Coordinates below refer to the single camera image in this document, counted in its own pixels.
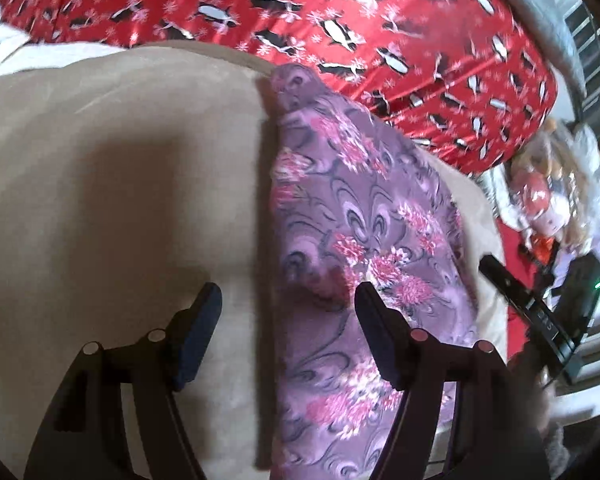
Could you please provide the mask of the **red penguin pattern blanket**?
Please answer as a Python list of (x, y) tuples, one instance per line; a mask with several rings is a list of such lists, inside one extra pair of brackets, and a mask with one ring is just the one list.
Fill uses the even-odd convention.
[(300, 63), (447, 164), (478, 174), (541, 127), (555, 75), (506, 0), (0, 0), (35, 40), (219, 44)]

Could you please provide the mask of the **purple floral cloth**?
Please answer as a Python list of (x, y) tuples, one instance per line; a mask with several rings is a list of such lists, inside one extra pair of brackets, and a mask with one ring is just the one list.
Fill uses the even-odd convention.
[(477, 307), (460, 213), (419, 148), (297, 64), (271, 76), (275, 479), (361, 479), (401, 396), (382, 379), (354, 310), (370, 283), (437, 340), (469, 347)]

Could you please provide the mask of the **beige fleece blanket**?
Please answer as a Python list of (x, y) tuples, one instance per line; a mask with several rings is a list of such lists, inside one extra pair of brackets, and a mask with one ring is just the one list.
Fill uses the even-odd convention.
[(174, 41), (0, 77), (0, 460), (16, 476), (84, 344), (132, 344), (208, 282), (222, 314), (176, 405), (208, 478), (268, 476), (269, 72)]

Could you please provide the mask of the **doll with blonde hair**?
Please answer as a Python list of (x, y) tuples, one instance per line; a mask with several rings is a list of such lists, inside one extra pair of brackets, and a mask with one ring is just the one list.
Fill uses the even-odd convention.
[(587, 124), (545, 119), (494, 178), (498, 216), (527, 246), (551, 238), (578, 256), (600, 229), (600, 150)]

